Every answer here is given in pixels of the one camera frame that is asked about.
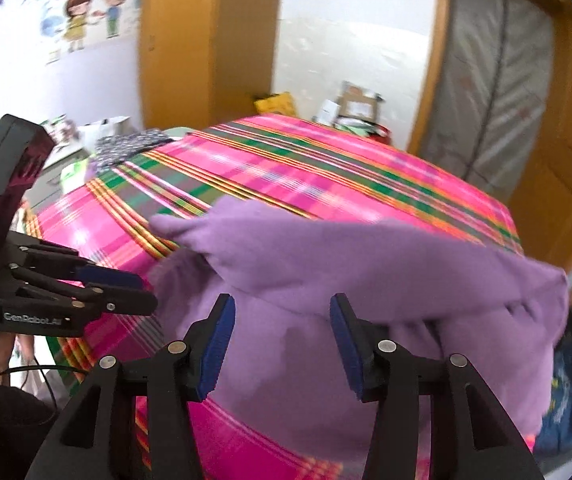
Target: metal screw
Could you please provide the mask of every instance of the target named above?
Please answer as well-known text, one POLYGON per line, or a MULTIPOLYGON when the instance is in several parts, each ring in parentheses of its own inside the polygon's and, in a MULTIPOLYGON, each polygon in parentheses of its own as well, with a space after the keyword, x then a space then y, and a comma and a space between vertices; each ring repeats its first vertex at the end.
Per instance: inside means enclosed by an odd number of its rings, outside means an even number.
POLYGON ((188 346, 186 346, 186 343, 184 343, 183 341, 173 341, 172 343, 170 343, 170 345, 168 345, 168 351, 171 354, 181 354, 183 352, 186 352, 187 348, 188 346))
POLYGON ((390 352, 397 350, 397 343, 388 339, 384 339, 383 341, 379 342, 377 348, 379 348, 382 352, 389 354, 390 352))
POLYGON ((468 364, 468 359, 461 354, 452 354, 450 356, 450 362, 457 368, 463 368, 468 364))
POLYGON ((104 368, 104 369, 112 368, 112 367, 114 367, 116 362, 117 362, 117 359, 115 359, 114 356, 106 355, 106 356, 102 357, 101 359, 99 359, 99 366, 104 368))

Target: cardboard box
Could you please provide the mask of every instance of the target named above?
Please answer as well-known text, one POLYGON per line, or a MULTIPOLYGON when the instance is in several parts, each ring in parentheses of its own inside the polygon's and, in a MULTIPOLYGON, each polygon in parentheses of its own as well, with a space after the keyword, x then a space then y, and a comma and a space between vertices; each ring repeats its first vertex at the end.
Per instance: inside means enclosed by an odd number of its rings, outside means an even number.
POLYGON ((379 94, 344 81, 338 102, 339 115, 376 124, 380 100, 379 94))

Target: cartoon boy sticker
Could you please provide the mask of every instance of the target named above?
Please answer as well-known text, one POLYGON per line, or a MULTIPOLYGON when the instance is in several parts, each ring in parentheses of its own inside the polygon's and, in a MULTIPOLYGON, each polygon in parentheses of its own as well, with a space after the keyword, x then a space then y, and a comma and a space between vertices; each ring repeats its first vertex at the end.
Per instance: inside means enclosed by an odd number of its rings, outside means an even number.
POLYGON ((106 11, 106 23, 108 25, 108 38, 114 38, 120 34, 119 32, 119 20, 122 10, 120 5, 122 5, 126 0, 104 0, 108 6, 106 11))
POLYGON ((81 50, 84 47, 86 37, 86 25, 88 25, 88 11, 93 0, 67 0, 64 13, 68 16, 64 39, 70 43, 68 51, 73 52, 76 47, 81 50))

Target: cartoon girl sticker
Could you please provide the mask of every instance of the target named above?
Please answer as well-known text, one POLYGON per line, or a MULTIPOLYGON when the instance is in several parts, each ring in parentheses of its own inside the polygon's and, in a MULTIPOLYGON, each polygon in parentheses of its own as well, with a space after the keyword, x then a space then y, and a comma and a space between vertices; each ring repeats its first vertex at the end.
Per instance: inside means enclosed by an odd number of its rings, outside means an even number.
POLYGON ((88 22, 87 16, 93 0, 67 0, 64 13, 68 16, 64 39, 69 42, 68 51, 74 52, 84 47, 86 25, 95 25, 88 22))

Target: blue patterned fabric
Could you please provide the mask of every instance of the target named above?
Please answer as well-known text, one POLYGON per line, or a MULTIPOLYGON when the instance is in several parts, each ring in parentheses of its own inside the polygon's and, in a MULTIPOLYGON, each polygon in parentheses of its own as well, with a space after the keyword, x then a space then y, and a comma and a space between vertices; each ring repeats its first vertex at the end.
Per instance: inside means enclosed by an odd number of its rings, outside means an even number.
POLYGON ((534 444, 534 456, 545 458, 572 450, 572 340, 554 354, 552 401, 534 444))

